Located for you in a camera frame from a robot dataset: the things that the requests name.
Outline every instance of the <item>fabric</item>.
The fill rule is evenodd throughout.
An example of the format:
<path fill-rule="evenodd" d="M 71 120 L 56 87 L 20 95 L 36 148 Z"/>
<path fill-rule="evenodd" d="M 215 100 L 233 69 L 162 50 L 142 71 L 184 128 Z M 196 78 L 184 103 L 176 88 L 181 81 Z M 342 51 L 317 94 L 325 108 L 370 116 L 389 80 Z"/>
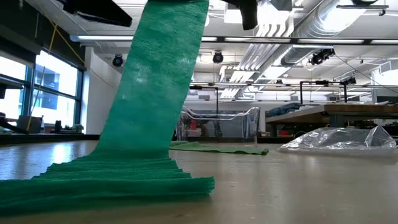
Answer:
<path fill-rule="evenodd" d="M 193 179 L 169 159 L 207 10 L 208 1 L 148 2 L 95 151 L 31 180 L 0 182 L 0 215 L 210 193 L 214 178 Z"/>
<path fill-rule="evenodd" d="M 174 141 L 170 143 L 171 150 L 198 151 L 198 152 L 222 152 L 235 154 L 267 155 L 268 149 L 251 146 L 231 147 L 231 146 L 203 146 L 199 142 Z"/>

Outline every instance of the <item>green mat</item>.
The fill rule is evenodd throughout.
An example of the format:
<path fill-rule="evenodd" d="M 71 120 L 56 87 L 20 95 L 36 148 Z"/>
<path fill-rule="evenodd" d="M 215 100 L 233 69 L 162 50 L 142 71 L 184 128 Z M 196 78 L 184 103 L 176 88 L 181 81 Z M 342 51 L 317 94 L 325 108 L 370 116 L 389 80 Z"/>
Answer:
<path fill-rule="evenodd" d="M 199 142 L 188 141 L 174 141 L 170 143 L 170 149 L 181 151 L 198 151 L 198 152 L 222 152 L 222 153 L 235 153 L 235 154 L 253 154 L 253 155 L 267 155 L 268 149 L 261 149 L 252 146 L 203 146 Z"/>
<path fill-rule="evenodd" d="M 214 178 L 193 179 L 169 159 L 207 10 L 208 1 L 148 2 L 95 151 L 31 180 L 1 181 L 0 215 L 209 194 Z"/>

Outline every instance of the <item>table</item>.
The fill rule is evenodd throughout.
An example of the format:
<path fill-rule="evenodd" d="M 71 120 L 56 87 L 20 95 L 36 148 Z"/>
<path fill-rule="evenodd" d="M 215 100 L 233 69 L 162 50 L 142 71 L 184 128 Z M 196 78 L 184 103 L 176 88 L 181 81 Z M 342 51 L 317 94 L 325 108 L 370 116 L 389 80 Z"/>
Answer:
<path fill-rule="evenodd" d="M 276 137 L 277 124 L 330 124 L 332 128 L 343 128 L 346 121 L 367 119 L 398 119 L 398 106 L 392 105 L 350 105 L 326 104 L 314 108 L 295 111 L 271 118 L 266 123 L 272 125 L 272 137 Z"/>
<path fill-rule="evenodd" d="M 89 154 L 96 141 L 0 146 L 0 179 L 28 179 L 51 163 Z M 384 159 L 170 151 L 194 177 L 214 176 L 207 198 L 141 206 L 0 217 L 20 223 L 390 224 L 397 223 L 398 165 Z"/>

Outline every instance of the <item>clear plastic sheet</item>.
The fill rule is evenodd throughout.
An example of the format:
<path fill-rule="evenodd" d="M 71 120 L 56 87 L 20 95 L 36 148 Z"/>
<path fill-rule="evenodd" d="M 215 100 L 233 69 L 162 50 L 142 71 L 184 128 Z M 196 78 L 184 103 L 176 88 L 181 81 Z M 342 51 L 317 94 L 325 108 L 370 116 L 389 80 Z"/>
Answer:
<path fill-rule="evenodd" d="M 318 128 L 284 144 L 279 151 L 341 156 L 398 155 L 395 140 L 381 126 L 370 130 Z"/>

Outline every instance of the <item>window frame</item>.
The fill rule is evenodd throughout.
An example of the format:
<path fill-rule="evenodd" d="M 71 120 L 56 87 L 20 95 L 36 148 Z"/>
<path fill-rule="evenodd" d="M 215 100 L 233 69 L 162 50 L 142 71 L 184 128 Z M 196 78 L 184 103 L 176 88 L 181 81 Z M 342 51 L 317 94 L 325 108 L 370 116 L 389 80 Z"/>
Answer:
<path fill-rule="evenodd" d="M 69 95 L 66 93 L 62 93 L 61 91 L 58 90 L 53 90 L 51 88 L 45 87 L 45 86 L 40 86 L 38 84 L 35 84 L 34 82 L 34 72 L 36 69 L 36 63 L 34 63 L 33 68 L 26 66 L 25 70 L 25 80 L 20 80 L 14 77 L 10 77 L 7 75 L 0 74 L 0 77 L 7 78 L 11 80 L 12 82 L 21 84 L 24 86 L 24 96 L 23 96 L 23 101 L 22 101 L 22 110 L 21 110 L 21 115 L 24 116 L 30 116 L 31 112 L 31 107 L 32 107 L 32 100 L 34 100 L 35 95 L 33 94 L 34 90 L 39 90 L 43 91 L 46 93 L 51 93 L 54 95 L 58 96 L 63 96 L 69 99 L 75 100 L 75 110 L 73 114 L 73 123 L 74 124 L 80 124 L 80 116 L 81 116 L 81 98 L 83 95 L 83 70 L 75 66 L 74 64 L 58 57 L 57 55 L 50 53 L 51 56 L 55 57 L 58 60 L 61 60 L 64 63 L 67 63 L 68 65 L 72 66 L 73 68 L 77 69 L 77 82 L 76 82 L 76 96 Z"/>

